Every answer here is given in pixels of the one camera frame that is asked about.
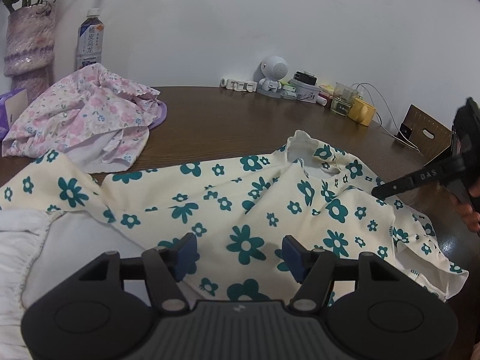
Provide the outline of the person right hand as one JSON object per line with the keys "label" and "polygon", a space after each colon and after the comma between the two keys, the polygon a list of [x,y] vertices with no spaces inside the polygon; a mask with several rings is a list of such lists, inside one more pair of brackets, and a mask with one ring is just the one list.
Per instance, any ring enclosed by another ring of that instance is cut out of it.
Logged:
{"label": "person right hand", "polygon": [[[469,193],[473,197],[479,197],[480,194],[480,180],[469,189]],[[455,208],[456,213],[461,217],[463,223],[471,233],[479,234],[480,231],[480,214],[473,209],[469,204],[462,204],[453,194],[450,195],[451,202]]]}

